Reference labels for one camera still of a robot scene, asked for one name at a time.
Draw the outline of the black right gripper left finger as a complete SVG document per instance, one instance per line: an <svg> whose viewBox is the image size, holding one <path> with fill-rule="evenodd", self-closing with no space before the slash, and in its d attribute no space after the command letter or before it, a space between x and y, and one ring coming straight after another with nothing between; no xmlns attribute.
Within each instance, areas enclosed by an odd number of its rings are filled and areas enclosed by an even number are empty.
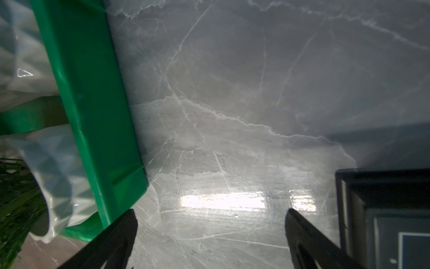
<svg viewBox="0 0 430 269"><path fill-rule="evenodd" d="M135 212L129 209L59 268L125 269L132 254L137 229Z"/></svg>

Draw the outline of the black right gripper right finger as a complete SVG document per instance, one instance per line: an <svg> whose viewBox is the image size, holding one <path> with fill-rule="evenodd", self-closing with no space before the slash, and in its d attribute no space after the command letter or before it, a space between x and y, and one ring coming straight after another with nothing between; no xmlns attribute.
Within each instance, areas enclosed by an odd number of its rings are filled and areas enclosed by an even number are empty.
<svg viewBox="0 0 430 269"><path fill-rule="evenodd" d="M290 208L288 210L284 227L294 268L363 268L295 209Z"/></svg>

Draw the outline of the pink flower pot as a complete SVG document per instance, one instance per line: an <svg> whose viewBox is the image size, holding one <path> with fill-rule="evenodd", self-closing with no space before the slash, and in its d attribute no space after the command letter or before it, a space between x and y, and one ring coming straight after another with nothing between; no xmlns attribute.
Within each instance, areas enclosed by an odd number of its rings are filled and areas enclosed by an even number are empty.
<svg viewBox="0 0 430 269"><path fill-rule="evenodd" d="M27 236L48 244L96 212L70 125L1 139L1 268Z"/></svg>

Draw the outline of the orange flower pot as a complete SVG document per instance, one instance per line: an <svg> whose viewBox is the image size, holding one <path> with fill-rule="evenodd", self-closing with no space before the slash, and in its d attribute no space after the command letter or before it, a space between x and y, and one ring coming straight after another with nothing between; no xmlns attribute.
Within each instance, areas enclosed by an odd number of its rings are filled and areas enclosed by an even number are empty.
<svg viewBox="0 0 430 269"><path fill-rule="evenodd" d="M59 90L29 1L1 1L1 112Z"/></svg>

